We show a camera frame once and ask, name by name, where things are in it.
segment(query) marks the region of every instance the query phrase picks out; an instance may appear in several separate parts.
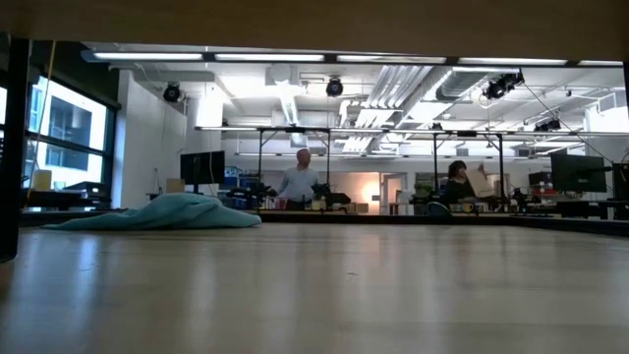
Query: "glass window pane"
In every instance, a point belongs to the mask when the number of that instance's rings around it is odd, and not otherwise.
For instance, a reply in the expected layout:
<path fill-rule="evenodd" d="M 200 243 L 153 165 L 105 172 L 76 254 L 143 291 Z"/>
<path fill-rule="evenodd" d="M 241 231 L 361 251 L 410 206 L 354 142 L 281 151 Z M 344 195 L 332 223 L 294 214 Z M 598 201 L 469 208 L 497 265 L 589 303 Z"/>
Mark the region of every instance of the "glass window pane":
<path fill-rule="evenodd" d="M 30 93 L 29 130 L 82 146 L 103 150 L 107 108 L 69 88 L 39 78 Z"/>
<path fill-rule="evenodd" d="M 7 90 L 0 88 L 0 124 L 4 124 L 4 116 L 7 109 Z"/>
<path fill-rule="evenodd" d="M 29 140 L 24 166 L 26 176 L 30 176 L 34 155 L 35 141 Z M 55 182 L 63 182 L 66 187 L 83 181 L 101 182 L 102 156 L 95 154 L 39 142 L 37 164 L 39 169 L 52 171 L 51 189 Z"/>

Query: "blue object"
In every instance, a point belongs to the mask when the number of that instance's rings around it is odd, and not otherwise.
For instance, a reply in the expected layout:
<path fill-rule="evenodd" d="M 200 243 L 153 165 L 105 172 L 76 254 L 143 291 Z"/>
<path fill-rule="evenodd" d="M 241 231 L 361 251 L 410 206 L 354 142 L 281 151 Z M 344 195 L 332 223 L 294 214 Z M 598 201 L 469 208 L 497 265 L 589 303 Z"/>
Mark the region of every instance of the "blue object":
<path fill-rule="evenodd" d="M 147 230 L 251 227 L 261 223 L 259 216 L 225 207 L 217 198 L 172 193 L 161 195 L 139 209 L 42 227 L 52 230 Z"/>

